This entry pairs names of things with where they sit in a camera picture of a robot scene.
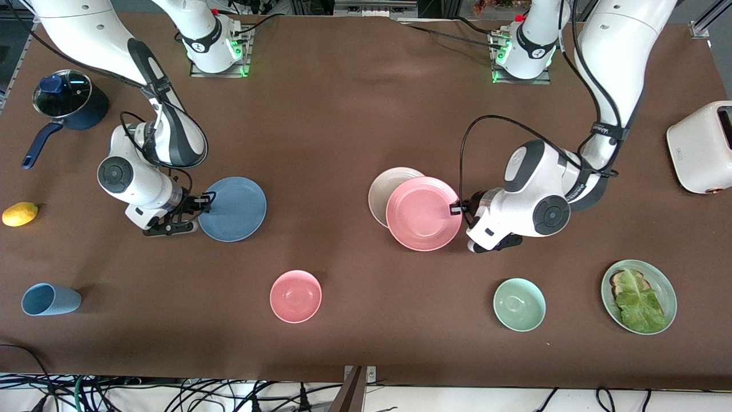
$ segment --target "green cable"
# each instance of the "green cable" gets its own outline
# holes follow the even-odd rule
[[[79,405],[79,391],[81,390],[81,380],[83,377],[79,377],[74,385],[74,405],[76,405],[76,412],[81,412],[81,405]]]

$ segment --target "brown table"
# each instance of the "brown table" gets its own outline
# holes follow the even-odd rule
[[[653,51],[646,99],[616,163],[621,177],[605,198],[556,236],[475,255],[462,230],[439,251],[403,248],[371,217],[368,187],[393,166],[457,187],[460,140],[481,114],[576,147],[594,109],[562,59],[551,86],[492,84],[477,45],[386,18],[278,18],[257,34],[249,78],[191,79],[165,16],[122,20],[209,137],[195,189],[249,177],[268,214],[233,244],[202,232],[145,238],[96,173],[117,114],[153,113],[139,92],[103,78],[94,79],[111,99],[107,118],[55,135],[23,171],[46,123],[31,91],[70,66],[33,43],[0,117],[0,205],[44,206],[27,227],[0,228],[0,338],[37,351],[51,371],[338,381],[344,365],[364,364],[387,383],[732,389],[731,194],[681,190],[665,146],[669,126],[725,98],[707,43],[685,26],[666,28]],[[460,23],[428,26],[482,39]],[[478,125],[466,193],[501,185],[510,153],[530,138],[501,122]],[[676,289],[678,316],[660,335],[626,332],[602,306],[601,276],[627,258],[656,265]],[[268,302],[272,282],[294,268],[324,291],[318,314],[300,325],[280,322]],[[510,331],[493,314],[493,291],[514,276],[545,294],[536,331]],[[25,316],[20,297],[36,282],[79,289],[83,306]],[[27,355],[1,353],[1,370],[37,371]]]

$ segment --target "plate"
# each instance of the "plate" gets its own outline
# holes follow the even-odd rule
[[[421,172],[408,167],[395,167],[377,176],[368,189],[368,208],[374,219],[383,227],[389,227],[386,225],[386,204],[390,196],[402,183],[422,176]]]
[[[412,250],[437,250],[460,230],[462,217],[450,215],[457,197],[447,183],[434,177],[407,180],[389,198],[386,225],[394,239]]]
[[[658,332],[653,332],[651,334],[644,334],[641,332],[633,331],[631,328],[623,325],[623,322],[620,321],[620,308],[615,303],[615,297],[613,296],[613,287],[612,285],[610,285],[610,278],[615,273],[622,271],[624,268],[635,269],[641,272],[643,274],[643,278],[648,281],[648,283],[651,285],[651,288],[653,288],[653,290],[656,292],[656,298],[658,299],[658,303],[661,305],[661,309],[663,309],[663,314],[666,316],[667,325],[664,329],[661,329]],[[622,260],[620,262],[617,262],[615,265],[610,266],[608,271],[605,272],[605,276],[602,277],[600,294],[602,296],[602,303],[605,305],[605,309],[608,310],[610,317],[612,317],[613,320],[615,320],[615,322],[623,329],[631,331],[634,334],[648,336],[660,334],[661,332],[668,329],[668,327],[671,326],[671,323],[673,323],[673,320],[676,319],[676,292],[673,291],[671,283],[668,281],[666,276],[661,273],[661,271],[656,269],[656,267],[654,267],[650,263],[646,263],[641,260]]]
[[[198,217],[201,229],[220,242],[237,242],[259,229],[267,214],[264,191],[246,177],[227,177],[211,185],[211,210]]]
[[[493,311],[508,329],[533,331],[542,324],[547,304],[539,288],[526,279],[513,278],[501,283],[493,295]]]
[[[318,280],[306,271],[289,271],[274,281],[269,305],[287,323],[302,323],[318,311],[322,291]]]

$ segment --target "green plate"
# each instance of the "green plate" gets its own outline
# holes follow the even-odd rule
[[[610,285],[610,278],[615,273],[622,271],[623,269],[635,269],[643,274],[643,278],[648,281],[653,290],[656,292],[656,298],[658,303],[663,309],[663,314],[666,316],[666,327],[658,332],[652,334],[645,334],[642,332],[633,331],[631,328],[623,325],[620,321],[620,308],[615,303],[615,297],[613,296],[613,287]],[[640,260],[622,260],[617,262],[615,265],[610,266],[605,276],[602,278],[602,284],[600,285],[600,295],[602,297],[602,303],[605,305],[605,309],[608,310],[610,316],[615,320],[618,325],[622,326],[623,329],[633,332],[639,335],[655,335],[668,329],[676,319],[676,293],[673,291],[671,283],[666,279],[666,276],[656,269],[653,265],[640,261]]]
[[[528,332],[541,325],[547,306],[542,291],[535,284],[513,278],[501,283],[496,290],[493,311],[508,329]]]

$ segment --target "blue plate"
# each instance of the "blue plate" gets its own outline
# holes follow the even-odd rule
[[[259,229],[267,214],[262,188],[246,177],[227,177],[208,191],[216,192],[211,210],[198,217],[201,229],[220,242],[237,242]]]

